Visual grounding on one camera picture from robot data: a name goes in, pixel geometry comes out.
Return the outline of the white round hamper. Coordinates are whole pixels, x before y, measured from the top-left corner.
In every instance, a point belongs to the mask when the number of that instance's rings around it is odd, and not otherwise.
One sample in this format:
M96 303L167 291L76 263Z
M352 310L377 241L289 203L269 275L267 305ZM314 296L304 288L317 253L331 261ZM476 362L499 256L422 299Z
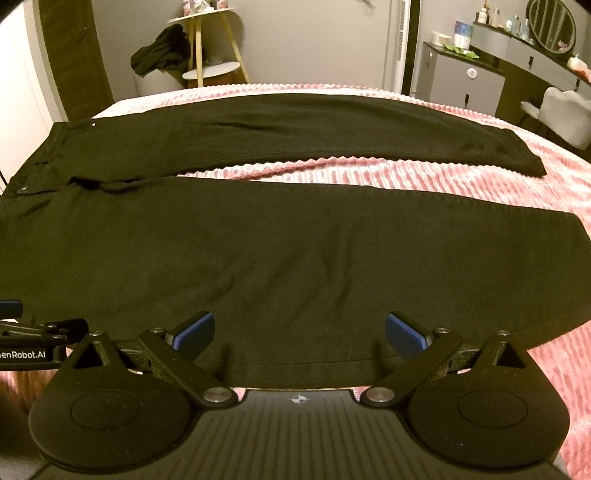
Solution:
M166 70L152 70L143 76L134 75L134 84L138 96L182 90L185 82L181 75Z

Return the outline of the grey cabinet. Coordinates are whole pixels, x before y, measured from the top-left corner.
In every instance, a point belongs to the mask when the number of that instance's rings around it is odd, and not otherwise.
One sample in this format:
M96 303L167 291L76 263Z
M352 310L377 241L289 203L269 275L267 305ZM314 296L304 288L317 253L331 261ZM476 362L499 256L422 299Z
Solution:
M416 98L494 115L504 83L498 70L423 43Z

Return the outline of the white fluffy chair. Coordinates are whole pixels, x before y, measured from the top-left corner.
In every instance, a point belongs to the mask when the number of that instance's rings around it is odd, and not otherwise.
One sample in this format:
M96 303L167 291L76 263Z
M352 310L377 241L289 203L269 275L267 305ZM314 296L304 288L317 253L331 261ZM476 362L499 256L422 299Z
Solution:
M525 115L539 121L570 146L585 150L590 145L590 101L575 91L549 87L540 107L521 101Z

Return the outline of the black clothes pile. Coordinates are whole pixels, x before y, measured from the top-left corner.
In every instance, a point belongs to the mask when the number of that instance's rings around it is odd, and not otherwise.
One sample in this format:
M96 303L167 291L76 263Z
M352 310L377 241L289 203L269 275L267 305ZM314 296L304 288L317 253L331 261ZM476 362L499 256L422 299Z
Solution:
M138 49L130 58L130 66L138 76L154 70L184 72L188 66L190 46L180 24L162 30L156 39Z

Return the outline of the white round side table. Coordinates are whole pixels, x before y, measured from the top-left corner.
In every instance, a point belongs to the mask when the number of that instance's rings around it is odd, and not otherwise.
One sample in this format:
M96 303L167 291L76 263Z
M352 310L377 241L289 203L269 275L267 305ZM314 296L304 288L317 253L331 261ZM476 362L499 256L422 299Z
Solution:
M194 7L191 13L168 20L179 24L187 34L189 59L181 75L189 87L204 87L221 78L249 83L232 20L239 17L234 8Z

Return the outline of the grey vanity desk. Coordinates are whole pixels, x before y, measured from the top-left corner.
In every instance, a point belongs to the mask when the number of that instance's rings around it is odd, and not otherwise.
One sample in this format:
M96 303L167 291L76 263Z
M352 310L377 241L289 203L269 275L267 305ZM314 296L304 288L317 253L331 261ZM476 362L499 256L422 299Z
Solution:
M562 91L576 91L585 99L590 99L590 83L587 80L565 64L502 29L474 23L471 47L519 67Z

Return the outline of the dark wooden door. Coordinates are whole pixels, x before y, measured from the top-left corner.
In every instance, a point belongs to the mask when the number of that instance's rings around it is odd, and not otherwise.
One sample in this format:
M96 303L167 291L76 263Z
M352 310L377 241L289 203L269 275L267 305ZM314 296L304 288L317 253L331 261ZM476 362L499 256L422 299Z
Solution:
M49 65L70 121L89 119L114 103L90 0L38 3Z

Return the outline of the round black mirror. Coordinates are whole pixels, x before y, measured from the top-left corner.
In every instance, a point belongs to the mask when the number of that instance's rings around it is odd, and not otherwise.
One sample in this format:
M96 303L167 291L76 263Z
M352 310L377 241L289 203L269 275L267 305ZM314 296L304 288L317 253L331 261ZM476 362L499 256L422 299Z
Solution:
M567 54L576 45L576 24L561 0L530 0L526 19L537 43L552 54Z

